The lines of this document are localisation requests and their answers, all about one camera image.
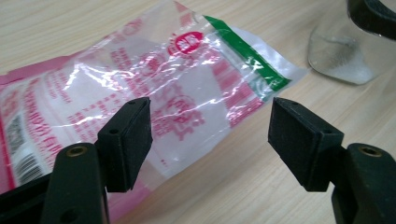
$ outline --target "glass jar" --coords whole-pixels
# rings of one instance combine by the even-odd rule
[[[334,1],[310,36],[311,66],[357,85],[396,72],[396,13],[389,7],[396,1]]]

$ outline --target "crinkled plastic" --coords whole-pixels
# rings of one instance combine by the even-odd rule
[[[49,173],[59,150],[93,143],[125,102],[149,96],[152,149],[134,189],[108,200],[112,220],[131,210],[306,74],[234,31],[163,1],[89,49],[1,77],[0,192]]]

